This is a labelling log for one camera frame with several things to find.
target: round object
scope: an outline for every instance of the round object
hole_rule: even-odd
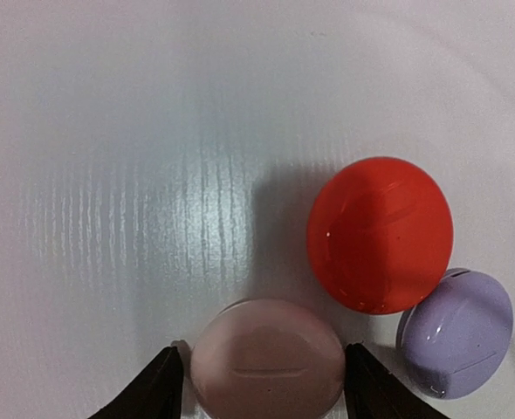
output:
[[[331,327],[273,299],[219,314],[191,358],[197,399],[216,419],[318,419],[339,399],[344,370]]]
[[[417,166],[374,157],[340,171],[319,193],[307,249],[319,282],[341,304],[369,314],[407,310],[450,261],[450,208]]]
[[[402,315],[397,347],[423,392],[457,399],[496,372],[512,329],[512,303],[502,285],[483,273],[456,269]]]

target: lavender round object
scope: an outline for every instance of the lavender round object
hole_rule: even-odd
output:
[[[485,384],[510,346],[512,303],[481,272],[453,269],[421,304],[402,315],[397,348],[422,391],[457,399]]]

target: pink oval object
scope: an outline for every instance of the pink oval object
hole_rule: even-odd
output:
[[[339,399],[344,375],[333,329],[273,299],[220,313],[191,358],[196,396],[216,419],[318,419]]]

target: red sphere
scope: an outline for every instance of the red sphere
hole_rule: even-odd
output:
[[[319,282],[369,314],[408,310],[438,285],[450,261],[450,207],[417,166],[374,157],[340,171],[319,193],[307,249]]]

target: white table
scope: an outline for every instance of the white table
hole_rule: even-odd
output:
[[[399,317],[338,306],[304,252],[322,182],[370,155],[433,175],[452,264],[515,309],[513,6],[0,2],[0,419],[83,419],[246,297],[312,308],[405,378]],[[515,419],[515,334],[483,388],[431,402]]]

